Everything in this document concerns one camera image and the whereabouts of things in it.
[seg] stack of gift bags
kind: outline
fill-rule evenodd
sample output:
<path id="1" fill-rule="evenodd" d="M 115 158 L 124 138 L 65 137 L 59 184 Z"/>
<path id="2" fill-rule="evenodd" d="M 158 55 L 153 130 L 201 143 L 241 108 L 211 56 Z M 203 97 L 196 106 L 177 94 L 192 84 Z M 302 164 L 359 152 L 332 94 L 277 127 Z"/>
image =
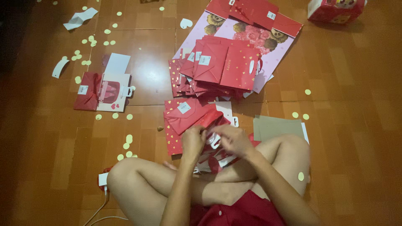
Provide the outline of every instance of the stack of gift bags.
<path id="1" fill-rule="evenodd" d="M 184 58 L 169 61 L 174 97 L 235 97 L 250 93 L 261 61 L 249 41 L 204 36 Z"/>

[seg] white paper sheet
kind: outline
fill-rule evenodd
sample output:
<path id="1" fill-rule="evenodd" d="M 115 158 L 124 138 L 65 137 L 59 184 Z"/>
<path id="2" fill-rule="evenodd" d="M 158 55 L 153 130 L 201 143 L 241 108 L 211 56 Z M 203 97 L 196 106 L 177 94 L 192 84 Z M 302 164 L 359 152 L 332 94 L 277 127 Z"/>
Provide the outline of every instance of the white paper sheet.
<path id="1" fill-rule="evenodd" d="M 94 8 L 89 8 L 85 12 L 76 12 L 68 23 L 63 24 L 67 30 L 72 30 L 81 26 L 84 21 L 91 19 L 98 11 Z"/>
<path id="2" fill-rule="evenodd" d="M 105 73 L 125 74 L 131 56 L 112 53 L 106 65 Z"/>
<path id="3" fill-rule="evenodd" d="M 66 65 L 67 62 L 69 62 L 69 60 L 64 60 L 64 59 L 60 60 L 56 64 L 56 67 L 54 67 L 53 73 L 51 74 L 51 76 L 55 77 L 55 78 L 59 78 L 60 73 L 62 72 L 62 69 L 64 68 L 64 65 Z"/>

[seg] tiled floor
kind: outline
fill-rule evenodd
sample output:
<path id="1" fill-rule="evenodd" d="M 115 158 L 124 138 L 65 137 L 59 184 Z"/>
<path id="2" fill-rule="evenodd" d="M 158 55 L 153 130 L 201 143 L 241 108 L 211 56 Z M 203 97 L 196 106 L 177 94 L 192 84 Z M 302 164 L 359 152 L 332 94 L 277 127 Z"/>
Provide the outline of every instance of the tiled floor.
<path id="1" fill-rule="evenodd" d="M 251 133 L 254 114 L 309 114 L 303 120 L 312 149 L 305 200 L 323 223 L 402 225 L 401 2 L 369 1 L 349 26 L 307 21 L 308 0 L 271 2 L 305 26 L 265 90 L 233 103 L 240 126 Z M 27 27 L 15 64 L 0 77 L 1 224 L 83 225 L 103 203 L 97 174 L 126 152 L 127 134 L 133 135 L 129 150 L 140 158 L 169 160 L 164 132 L 156 130 L 163 126 L 163 101 L 172 98 L 167 60 L 190 31 L 180 28 L 181 19 L 196 22 L 207 4 L 59 0 L 54 6 L 43 0 L 18 12 L 27 15 Z M 99 13 L 68 32 L 62 23 L 83 6 Z M 89 35 L 95 47 L 81 43 Z M 102 45 L 106 40 L 116 44 Z M 62 56 L 70 59 L 77 49 L 92 64 L 70 62 L 60 79 L 52 78 Z M 74 78 L 103 72 L 102 57 L 112 52 L 131 55 L 127 71 L 137 89 L 118 119 L 102 112 L 96 121 L 98 113 L 72 109 L 79 87 Z M 96 219 L 111 215 L 123 216 L 114 199 Z M 115 219 L 102 224 L 129 225 Z"/>

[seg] paper tag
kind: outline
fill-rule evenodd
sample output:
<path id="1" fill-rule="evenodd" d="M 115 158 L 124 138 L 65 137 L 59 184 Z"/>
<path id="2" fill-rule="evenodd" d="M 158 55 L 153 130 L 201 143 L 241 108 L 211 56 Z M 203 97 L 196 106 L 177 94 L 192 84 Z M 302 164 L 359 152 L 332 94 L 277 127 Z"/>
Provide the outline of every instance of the paper tag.
<path id="1" fill-rule="evenodd" d="M 276 14 L 273 13 L 273 12 L 271 12 L 271 11 L 269 11 L 267 17 L 269 17 L 269 18 L 275 20 Z"/>
<path id="2" fill-rule="evenodd" d="M 78 89 L 78 94 L 86 95 L 87 91 L 88 91 L 88 86 L 81 85 L 80 88 Z"/>
<path id="3" fill-rule="evenodd" d="M 177 108 L 182 114 L 186 113 L 188 110 L 191 109 L 190 106 L 186 102 L 183 102 Z"/>
<path id="4" fill-rule="evenodd" d="M 194 52 L 191 52 L 191 54 L 187 60 L 194 62 Z"/>
<path id="5" fill-rule="evenodd" d="M 211 60 L 210 56 L 201 56 L 200 57 L 200 62 L 198 63 L 199 65 L 209 65 L 209 61 Z"/>
<path id="6" fill-rule="evenodd" d="M 201 57 L 201 52 L 195 52 L 195 60 L 199 61 Z"/>

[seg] white heart tag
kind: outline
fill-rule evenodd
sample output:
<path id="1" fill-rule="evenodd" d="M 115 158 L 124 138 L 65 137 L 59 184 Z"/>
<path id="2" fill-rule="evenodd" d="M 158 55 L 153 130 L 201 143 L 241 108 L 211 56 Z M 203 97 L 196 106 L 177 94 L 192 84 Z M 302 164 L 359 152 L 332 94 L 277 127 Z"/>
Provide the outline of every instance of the white heart tag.
<path id="1" fill-rule="evenodd" d="M 193 22 L 189 19 L 183 18 L 180 22 L 180 27 L 183 29 L 186 29 L 187 27 L 191 27 L 193 25 Z"/>

